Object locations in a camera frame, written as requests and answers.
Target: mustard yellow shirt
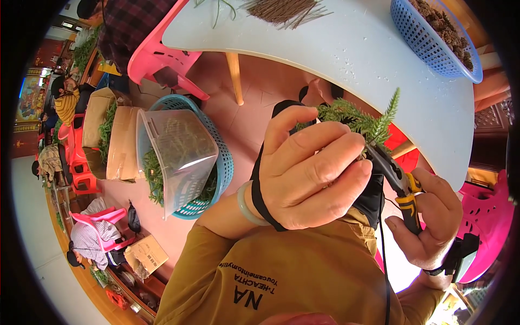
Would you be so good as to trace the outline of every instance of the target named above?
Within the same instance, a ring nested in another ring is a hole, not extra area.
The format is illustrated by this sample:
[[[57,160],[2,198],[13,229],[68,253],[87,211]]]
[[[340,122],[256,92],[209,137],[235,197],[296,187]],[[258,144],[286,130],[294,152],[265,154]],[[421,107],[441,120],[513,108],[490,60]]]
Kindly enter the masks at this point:
[[[76,104],[80,99],[80,91],[75,87],[72,92],[67,92],[54,100],[56,114],[66,126],[71,126],[74,120]]]
[[[384,324],[386,287],[374,259],[374,232],[364,216],[359,222],[357,210],[349,214],[304,230],[257,227],[238,241],[195,226],[155,324],[258,325],[287,313],[325,313],[338,324]],[[420,284],[392,291],[389,323],[426,323],[443,295]]]

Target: bundle of brown sticks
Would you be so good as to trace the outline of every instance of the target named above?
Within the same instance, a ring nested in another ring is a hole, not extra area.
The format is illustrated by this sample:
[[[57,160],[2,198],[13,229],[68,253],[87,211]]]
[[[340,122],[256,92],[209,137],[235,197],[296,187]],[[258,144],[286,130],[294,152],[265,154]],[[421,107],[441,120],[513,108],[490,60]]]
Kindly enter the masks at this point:
[[[240,6],[251,16],[270,22],[279,29],[295,29],[316,18],[332,14],[327,12],[322,0],[245,0]]]

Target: pink tile floor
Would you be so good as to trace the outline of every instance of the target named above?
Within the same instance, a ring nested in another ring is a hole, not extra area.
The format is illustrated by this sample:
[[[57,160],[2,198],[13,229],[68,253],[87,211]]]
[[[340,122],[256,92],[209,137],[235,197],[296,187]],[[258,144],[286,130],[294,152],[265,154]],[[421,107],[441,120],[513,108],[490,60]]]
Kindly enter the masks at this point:
[[[249,180],[274,105],[284,99],[298,100],[300,89],[316,78],[310,73],[282,63],[245,55],[240,56],[240,73],[245,103],[243,106],[236,104],[223,53],[204,53],[188,74],[194,83],[210,95],[202,110],[217,126],[233,156],[235,173],[224,195],[235,192],[240,185]],[[145,109],[158,98],[170,93],[170,89],[160,89],[157,84],[147,81],[143,81],[139,88],[135,84],[131,85],[131,90],[134,105]],[[163,209],[148,199],[149,187],[144,179],[137,180],[136,184],[119,181],[100,183],[107,205],[128,208],[128,201],[132,201],[145,233],[153,234],[170,257],[154,273],[167,281],[194,221],[172,216],[163,221]],[[388,184],[385,184],[384,192],[389,199],[395,198],[395,193]],[[383,218],[392,214],[401,215],[398,209],[387,202]],[[409,285],[418,274],[418,269],[406,261],[384,223],[383,230],[388,274],[394,290],[399,291]]]

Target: blue plastic basket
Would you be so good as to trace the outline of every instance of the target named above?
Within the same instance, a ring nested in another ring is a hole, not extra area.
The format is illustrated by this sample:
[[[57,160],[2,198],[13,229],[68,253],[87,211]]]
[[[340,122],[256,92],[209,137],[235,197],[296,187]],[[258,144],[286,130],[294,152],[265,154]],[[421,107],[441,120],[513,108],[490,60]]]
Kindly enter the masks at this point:
[[[163,98],[159,99],[155,104],[150,107],[149,111],[157,111],[157,110],[178,110],[178,109],[189,109],[197,115],[200,119],[204,127],[210,132],[211,136],[215,140],[218,146],[218,158],[217,158],[217,188],[215,190],[215,195],[213,195],[213,199],[210,201],[203,201],[195,199],[188,204],[182,206],[177,211],[172,213],[173,216],[184,219],[184,220],[193,220],[197,219],[202,212],[204,212],[208,207],[215,204],[218,201],[222,193],[226,190],[233,178],[233,158],[231,157],[231,153],[229,152],[227,145],[222,140],[222,136],[218,132],[217,128],[213,124],[213,122],[204,114],[195,103],[182,95],[167,95]],[[138,135],[138,146],[142,147],[148,145],[151,147],[151,143],[149,142],[148,134],[146,130],[143,128],[141,132],[143,134]],[[140,152],[147,152],[149,148],[143,148],[143,150],[139,150]]]
[[[482,66],[477,50],[471,42],[466,30],[462,27],[455,15],[438,0],[425,0],[432,8],[445,12],[451,24],[460,37],[464,37],[468,46],[464,49],[471,55],[473,71],[468,70],[440,38],[435,30],[408,2],[408,0],[392,0],[390,13],[395,26],[405,39],[406,43],[425,62],[430,69],[438,74],[451,77],[466,77],[473,83],[482,82]]]

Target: striped shirt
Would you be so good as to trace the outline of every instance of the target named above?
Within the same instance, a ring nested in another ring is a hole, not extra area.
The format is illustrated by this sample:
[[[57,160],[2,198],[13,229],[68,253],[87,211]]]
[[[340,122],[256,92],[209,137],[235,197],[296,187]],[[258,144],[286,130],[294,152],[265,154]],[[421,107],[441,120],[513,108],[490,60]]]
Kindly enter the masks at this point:
[[[38,163],[42,168],[42,174],[49,174],[49,181],[54,179],[54,172],[61,172],[61,160],[58,144],[52,144],[43,148],[38,155]]]
[[[54,100],[56,113],[66,126],[71,126],[74,120],[77,101],[80,99],[80,91],[75,87],[72,92],[65,92],[64,95]]]
[[[103,241],[116,240],[121,238],[121,234],[115,225],[110,222],[93,221],[94,227],[101,236]],[[74,250],[81,254],[84,258],[90,258],[96,262],[100,270],[104,270],[108,266],[107,255],[101,250],[100,242],[94,228],[84,223],[76,223],[72,226],[70,239],[74,243]]]

